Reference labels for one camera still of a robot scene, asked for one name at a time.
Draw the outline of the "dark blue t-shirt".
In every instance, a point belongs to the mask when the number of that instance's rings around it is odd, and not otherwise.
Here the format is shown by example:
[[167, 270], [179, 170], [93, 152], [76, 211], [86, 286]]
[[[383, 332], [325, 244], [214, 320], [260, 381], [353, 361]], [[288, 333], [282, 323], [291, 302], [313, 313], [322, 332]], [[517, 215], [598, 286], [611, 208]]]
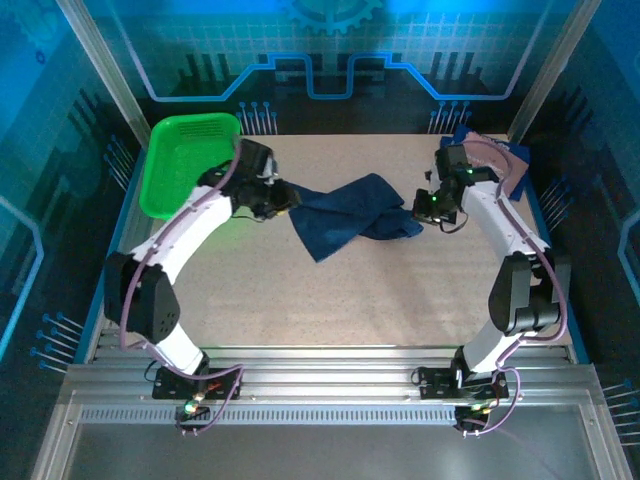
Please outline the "dark blue t-shirt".
[[413, 238], [423, 226], [404, 208], [404, 200], [381, 176], [371, 173], [331, 192], [294, 184], [300, 204], [289, 211], [299, 239], [319, 263], [358, 236], [389, 241]]

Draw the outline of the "green plastic basket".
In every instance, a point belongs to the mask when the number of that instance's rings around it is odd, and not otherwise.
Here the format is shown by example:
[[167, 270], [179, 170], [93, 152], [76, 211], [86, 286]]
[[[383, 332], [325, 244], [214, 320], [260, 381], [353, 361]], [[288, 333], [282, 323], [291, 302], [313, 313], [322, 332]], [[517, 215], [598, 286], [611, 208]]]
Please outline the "green plastic basket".
[[228, 113], [167, 117], [154, 126], [143, 169], [139, 204], [167, 220], [181, 207], [202, 173], [232, 159], [239, 120]]

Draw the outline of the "small board with LED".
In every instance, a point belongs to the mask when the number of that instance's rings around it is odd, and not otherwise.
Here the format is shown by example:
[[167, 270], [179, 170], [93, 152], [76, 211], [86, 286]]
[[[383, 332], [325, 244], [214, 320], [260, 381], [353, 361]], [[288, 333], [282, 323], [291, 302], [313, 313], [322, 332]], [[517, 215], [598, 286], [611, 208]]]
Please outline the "small board with LED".
[[183, 437], [197, 436], [205, 428], [202, 420], [209, 418], [210, 409], [198, 400], [188, 400], [176, 412], [175, 426]]
[[457, 406], [454, 410], [454, 428], [464, 438], [478, 437], [488, 428], [490, 414], [493, 408], [490, 405], [474, 404], [471, 406]]

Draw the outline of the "aluminium corner post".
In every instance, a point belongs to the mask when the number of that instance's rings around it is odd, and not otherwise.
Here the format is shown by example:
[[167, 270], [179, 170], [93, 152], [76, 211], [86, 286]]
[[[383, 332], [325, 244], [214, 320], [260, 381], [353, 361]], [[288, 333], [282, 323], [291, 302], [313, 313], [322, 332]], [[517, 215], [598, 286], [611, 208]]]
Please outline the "aluminium corner post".
[[55, 0], [98, 76], [143, 150], [151, 128], [83, 0]]
[[602, 0], [576, 0], [507, 131], [511, 142], [521, 143], [524, 139], [601, 2]]

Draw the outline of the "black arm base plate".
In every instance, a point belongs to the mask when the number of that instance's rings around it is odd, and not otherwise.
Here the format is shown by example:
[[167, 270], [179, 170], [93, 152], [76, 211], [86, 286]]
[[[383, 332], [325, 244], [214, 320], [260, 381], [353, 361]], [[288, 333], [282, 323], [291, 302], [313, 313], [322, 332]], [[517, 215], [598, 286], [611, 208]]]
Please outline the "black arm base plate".
[[412, 371], [410, 381], [422, 400], [502, 400], [509, 397], [504, 373], [474, 378], [457, 367], [419, 366]]
[[190, 400], [205, 392], [206, 400], [224, 400], [232, 390], [237, 371], [209, 380], [190, 380], [174, 374], [165, 367], [156, 371], [152, 398], [156, 400]]

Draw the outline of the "aluminium frame rail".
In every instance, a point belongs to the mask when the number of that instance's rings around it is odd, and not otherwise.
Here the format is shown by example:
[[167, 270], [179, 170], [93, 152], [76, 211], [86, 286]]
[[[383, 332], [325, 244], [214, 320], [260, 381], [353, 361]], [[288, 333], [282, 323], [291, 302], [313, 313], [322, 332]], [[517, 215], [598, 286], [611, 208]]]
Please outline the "aluminium frame rail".
[[[410, 381], [419, 366], [447, 367], [450, 348], [235, 346], [212, 348], [209, 356], [214, 367], [244, 368], [239, 397], [230, 405], [461, 406], [460, 400], [422, 400]], [[631, 480], [594, 367], [579, 363], [567, 345], [522, 346], [508, 365], [519, 372], [522, 406], [576, 407], [598, 475]], [[70, 365], [31, 480], [64, 479], [84, 408], [177, 407], [176, 400], [152, 398], [142, 377], [151, 366], [147, 353], [122, 351], [111, 335], [99, 340], [86, 363]]]

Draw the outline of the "blue table side rail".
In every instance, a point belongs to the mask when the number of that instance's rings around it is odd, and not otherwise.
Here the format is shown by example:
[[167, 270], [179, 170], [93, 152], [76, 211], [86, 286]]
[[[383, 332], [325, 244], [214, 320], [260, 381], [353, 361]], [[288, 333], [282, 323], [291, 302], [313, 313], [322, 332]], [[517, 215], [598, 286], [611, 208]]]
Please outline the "blue table side rail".
[[[142, 150], [138, 155], [129, 187], [125, 193], [124, 200], [121, 205], [120, 213], [118, 215], [118, 218], [113, 230], [113, 234], [111, 236], [111, 240], [107, 248], [108, 254], [117, 250], [122, 241], [126, 224], [127, 224], [127, 219], [129, 218], [130, 210], [132, 208], [134, 200], [136, 199], [136, 195], [139, 192], [139, 182], [142, 176], [145, 159], [146, 159], [146, 152]], [[87, 359], [91, 356], [90, 350], [91, 350], [91, 342], [92, 342], [93, 335], [100, 331], [99, 318], [102, 311], [103, 292], [104, 292], [104, 272], [101, 272], [95, 292], [94, 292], [94, 296], [92, 298], [92, 301], [88, 310], [87, 318], [84, 324], [84, 328], [82, 330], [80, 341], [75, 351], [73, 364], [84, 364], [87, 362]]]

